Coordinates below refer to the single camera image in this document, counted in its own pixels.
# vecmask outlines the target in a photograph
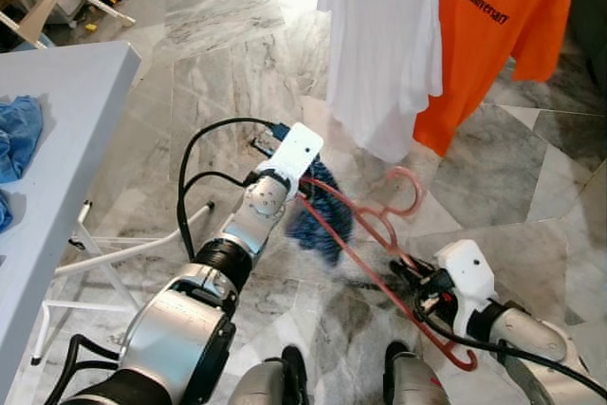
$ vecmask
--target orange t-shirt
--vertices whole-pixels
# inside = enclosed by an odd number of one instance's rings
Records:
[[[443,156],[456,128],[476,109],[504,66],[513,79],[547,80],[554,71],[569,0],[440,0],[443,95],[417,115],[414,138]]]

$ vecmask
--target white table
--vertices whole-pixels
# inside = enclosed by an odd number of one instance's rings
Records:
[[[44,127],[23,178],[0,185],[0,403],[120,117],[139,56],[124,42],[0,54],[0,101],[37,97]]]

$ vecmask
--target blue cloth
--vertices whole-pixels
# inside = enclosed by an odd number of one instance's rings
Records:
[[[305,172],[308,177],[314,177],[339,191],[335,177],[316,158]],[[354,219],[352,211],[332,194],[318,188],[312,188],[310,205],[327,221],[345,242],[350,240]],[[317,250],[323,260],[331,267],[337,265],[340,259],[341,247],[321,224],[308,211],[301,211],[286,226],[286,235],[299,240],[302,249]]]
[[[0,193],[0,232],[9,227],[12,222],[12,213],[10,213],[9,203],[3,194]]]
[[[33,97],[0,104],[0,183],[21,178],[42,131],[42,111]]]

